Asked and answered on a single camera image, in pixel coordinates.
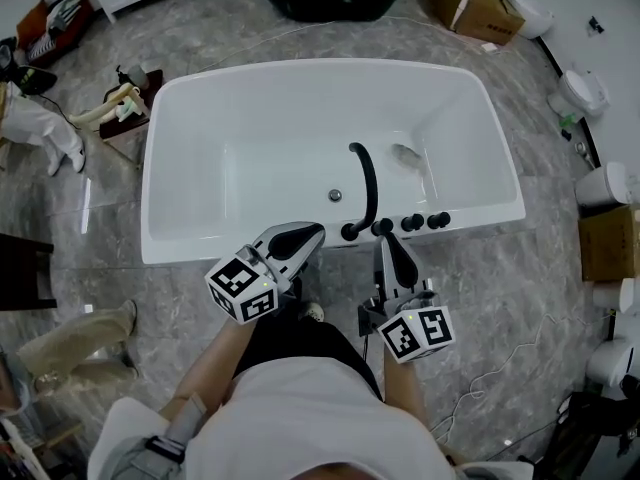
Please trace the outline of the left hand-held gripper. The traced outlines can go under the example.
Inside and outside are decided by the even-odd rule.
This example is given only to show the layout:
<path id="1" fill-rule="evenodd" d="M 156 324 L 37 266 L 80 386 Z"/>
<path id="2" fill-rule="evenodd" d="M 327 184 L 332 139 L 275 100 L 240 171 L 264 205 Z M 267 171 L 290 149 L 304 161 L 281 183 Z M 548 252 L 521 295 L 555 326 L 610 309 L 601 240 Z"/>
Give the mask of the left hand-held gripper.
<path id="1" fill-rule="evenodd" d="M 294 300 L 294 279 L 324 244 L 323 225 L 295 221 L 272 226 L 204 276 L 213 302 L 240 325 L 280 313 Z"/>

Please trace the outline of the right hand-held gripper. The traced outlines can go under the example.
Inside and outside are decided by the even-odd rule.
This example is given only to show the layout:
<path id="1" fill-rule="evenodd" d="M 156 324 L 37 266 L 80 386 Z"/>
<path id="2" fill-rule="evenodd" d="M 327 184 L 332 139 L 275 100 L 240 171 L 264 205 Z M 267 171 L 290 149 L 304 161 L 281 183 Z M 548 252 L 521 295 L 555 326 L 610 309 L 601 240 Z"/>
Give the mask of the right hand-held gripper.
<path id="1" fill-rule="evenodd" d="M 409 291 L 387 298 L 390 257 L 393 287 Z M 427 357 L 455 343 L 449 309 L 440 304 L 432 280 L 422 280 L 423 270 L 415 251 L 394 233 L 377 237 L 374 282 L 378 295 L 358 306 L 358 329 L 365 339 L 378 334 L 398 364 Z"/>

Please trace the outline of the person's right forearm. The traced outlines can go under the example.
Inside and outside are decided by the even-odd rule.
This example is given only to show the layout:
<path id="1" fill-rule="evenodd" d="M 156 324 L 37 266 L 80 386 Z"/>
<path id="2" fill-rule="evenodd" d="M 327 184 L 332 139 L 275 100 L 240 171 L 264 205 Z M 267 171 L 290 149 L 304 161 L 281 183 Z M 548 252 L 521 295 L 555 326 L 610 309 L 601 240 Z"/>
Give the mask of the person's right forearm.
<path id="1" fill-rule="evenodd" d="M 400 409 L 429 429 L 429 418 L 423 391 L 411 362 L 398 363 L 391 352 L 384 349 L 385 403 Z"/>

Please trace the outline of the white bathtub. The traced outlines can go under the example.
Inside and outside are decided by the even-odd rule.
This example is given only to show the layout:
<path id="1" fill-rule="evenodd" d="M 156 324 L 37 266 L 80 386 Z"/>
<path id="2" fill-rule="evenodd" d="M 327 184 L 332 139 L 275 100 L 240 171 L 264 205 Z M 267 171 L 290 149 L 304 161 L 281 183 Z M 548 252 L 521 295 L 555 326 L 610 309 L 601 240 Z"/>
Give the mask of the white bathtub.
<path id="1" fill-rule="evenodd" d="M 143 169 L 143 261 L 218 259 L 294 221 L 319 223 L 326 247 L 346 247 L 342 226 L 366 209 L 352 142 L 373 161 L 378 217 L 402 239 L 525 217 L 505 134 L 472 72 L 387 59 L 265 62 L 181 77 L 158 92 Z M 430 229 L 427 218 L 440 212 L 451 223 Z M 414 213 L 424 225 L 403 231 Z"/>

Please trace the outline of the black curved faucet spout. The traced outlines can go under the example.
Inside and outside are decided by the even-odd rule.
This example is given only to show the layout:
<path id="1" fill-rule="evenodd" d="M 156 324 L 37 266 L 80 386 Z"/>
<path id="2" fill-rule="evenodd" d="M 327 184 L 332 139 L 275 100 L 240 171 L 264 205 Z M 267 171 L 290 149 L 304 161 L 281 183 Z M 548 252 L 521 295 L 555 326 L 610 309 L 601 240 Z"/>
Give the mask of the black curved faucet spout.
<path id="1" fill-rule="evenodd" d="M 359 234 L 371 227 L 378 210 L 378 183 L 373 161 L 367 149 L 359 142 L 349 144 L 349 150 L 355 153 L 361 163 L 366 189 L 366 209 L 364 217 L 356 223 L 347 223 L 341 228 L 341 237 L 348 242 L 356 240 Z"/>

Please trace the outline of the closed cardboard box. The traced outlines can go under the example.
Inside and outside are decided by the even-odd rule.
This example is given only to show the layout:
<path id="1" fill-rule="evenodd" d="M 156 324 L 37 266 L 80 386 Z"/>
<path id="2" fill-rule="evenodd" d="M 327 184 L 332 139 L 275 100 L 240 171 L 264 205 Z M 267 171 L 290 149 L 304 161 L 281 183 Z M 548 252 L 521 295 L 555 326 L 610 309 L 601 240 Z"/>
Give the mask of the closed cardboard box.
<path id="1" fill-rule="evenodd" d="M 640 204 L 581 219 L 578 230 L 584 281 L 640 277 Z"/>

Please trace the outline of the pale plastic jug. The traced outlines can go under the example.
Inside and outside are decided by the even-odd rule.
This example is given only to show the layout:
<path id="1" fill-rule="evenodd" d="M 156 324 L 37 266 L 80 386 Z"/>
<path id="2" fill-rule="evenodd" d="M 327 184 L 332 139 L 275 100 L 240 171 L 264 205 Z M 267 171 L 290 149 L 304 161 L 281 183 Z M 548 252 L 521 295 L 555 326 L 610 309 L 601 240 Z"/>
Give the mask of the pale plastic jug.
<path id="1" fill-rule="evenodd" d="M 119 122 L 124 122 L 126 119 L 133 115 L 140 116 L 142 114 L 142 110 L 130 96 L 126 96 L 115 107 L 115 115 Z"/>

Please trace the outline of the cluttered black equipment desk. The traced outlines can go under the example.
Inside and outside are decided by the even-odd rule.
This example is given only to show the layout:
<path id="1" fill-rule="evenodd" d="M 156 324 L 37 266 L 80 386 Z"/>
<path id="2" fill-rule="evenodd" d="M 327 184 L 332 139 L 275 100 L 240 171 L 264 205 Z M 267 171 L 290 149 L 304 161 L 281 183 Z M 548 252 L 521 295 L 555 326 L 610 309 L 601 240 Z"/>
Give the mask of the cluttered black equipment desk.
<path id="1" fill-rule="evenodd" d="M 625 375 L 619 400 L 591 391 L 574 391 L 559 407 L 554 434 L 539 467 L 543 480 L 575 479 L 599 440 L 618 440 L 617 455 L 629 452 L 640 434 L 640 378 Z"/>

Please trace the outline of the large opened cardboard box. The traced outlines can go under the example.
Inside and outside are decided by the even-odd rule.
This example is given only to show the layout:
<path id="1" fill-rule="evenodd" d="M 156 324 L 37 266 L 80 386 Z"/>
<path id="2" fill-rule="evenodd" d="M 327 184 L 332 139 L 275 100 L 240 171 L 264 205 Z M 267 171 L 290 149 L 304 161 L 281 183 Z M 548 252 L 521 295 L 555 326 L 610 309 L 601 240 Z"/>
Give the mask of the large opened cardboard box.
<path id="1" fill-rule="evenodd" d="M 429 0 L 435 15 L 450 31 L 506 45 L 525 19 L 508 0 Z"/>

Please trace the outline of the dark wooden table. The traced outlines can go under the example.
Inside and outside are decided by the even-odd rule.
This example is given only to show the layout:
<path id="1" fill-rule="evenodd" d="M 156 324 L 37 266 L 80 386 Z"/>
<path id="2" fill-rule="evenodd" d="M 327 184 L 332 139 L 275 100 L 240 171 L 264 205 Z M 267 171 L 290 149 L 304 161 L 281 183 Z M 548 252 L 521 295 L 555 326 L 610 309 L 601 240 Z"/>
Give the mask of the dark wooden table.
<path id="1" fill-rule="evenodd" d="M 0 312 L 57 307 L 38 292 L 38 255 L 54 252 L 50 243 L 0 233 Z"/>

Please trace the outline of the black backpack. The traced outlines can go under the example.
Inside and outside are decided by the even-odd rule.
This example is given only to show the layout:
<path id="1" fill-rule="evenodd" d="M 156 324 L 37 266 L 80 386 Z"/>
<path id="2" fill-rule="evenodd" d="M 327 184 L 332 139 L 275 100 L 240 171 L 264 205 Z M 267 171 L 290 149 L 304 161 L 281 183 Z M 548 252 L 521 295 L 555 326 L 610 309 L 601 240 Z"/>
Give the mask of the black backpack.
<path id="1" fill-rule="evenodd" d="M 41 95 L 51 89 L 58 77 L 50 71 L 28 65 L 18 66 L 14 83 L 28 96 Z"/>

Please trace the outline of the striped cushion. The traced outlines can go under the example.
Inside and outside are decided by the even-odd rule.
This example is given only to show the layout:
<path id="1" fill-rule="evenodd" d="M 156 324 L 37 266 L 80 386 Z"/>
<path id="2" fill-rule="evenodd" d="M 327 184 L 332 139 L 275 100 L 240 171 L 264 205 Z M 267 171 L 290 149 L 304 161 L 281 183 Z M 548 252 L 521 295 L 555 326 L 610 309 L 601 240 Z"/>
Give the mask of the striped cushion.
<path id="1" fill-rule="evenodd" d="M 52 38 L 48 33 L 44 33 L 35 39 L 26 50 L 26 59 L 29 63 L 34 62 L 56 49 L 56 39 Z"/>

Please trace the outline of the white clothes pile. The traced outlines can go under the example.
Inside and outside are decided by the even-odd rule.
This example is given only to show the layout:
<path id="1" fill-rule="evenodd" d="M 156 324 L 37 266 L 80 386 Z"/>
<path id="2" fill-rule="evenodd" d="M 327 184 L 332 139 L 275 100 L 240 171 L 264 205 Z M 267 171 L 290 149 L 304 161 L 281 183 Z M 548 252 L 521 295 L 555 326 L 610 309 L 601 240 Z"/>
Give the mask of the white clothes pile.
<path id="1" fill-rule="evenodd" d="M 47 15 L 46 28 L 64 31 L 79 12 L 82 0 L 59 0 Z"/>

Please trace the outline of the wooden shelf rack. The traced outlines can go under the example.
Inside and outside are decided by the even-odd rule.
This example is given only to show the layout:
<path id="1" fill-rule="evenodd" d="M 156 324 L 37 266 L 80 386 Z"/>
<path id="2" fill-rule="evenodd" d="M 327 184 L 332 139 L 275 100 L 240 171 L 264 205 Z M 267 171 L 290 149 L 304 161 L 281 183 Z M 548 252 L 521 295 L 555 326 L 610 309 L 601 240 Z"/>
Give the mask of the wooden shelf rack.
<path id="1" fill-rule="evenodd" d="M 29 426 L 0 419 L 0 478 L 8 480 L 86 480 L 86 467 L 74 452 L 77 419 L 66 419 L 43 436 Z"/>

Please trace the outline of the orange cushion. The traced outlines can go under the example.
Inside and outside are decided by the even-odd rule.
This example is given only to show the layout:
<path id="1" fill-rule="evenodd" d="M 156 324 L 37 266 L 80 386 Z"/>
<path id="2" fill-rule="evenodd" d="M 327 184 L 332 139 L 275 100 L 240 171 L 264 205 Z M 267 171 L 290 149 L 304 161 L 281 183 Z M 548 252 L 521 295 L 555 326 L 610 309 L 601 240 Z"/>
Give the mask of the orange cushion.
<path id="1" fill-rule="evenodd" d="M 27 51 L 47 30 L 48 6 L 46 0 L 40 0 L 16 25 L 18 47 Z"/>

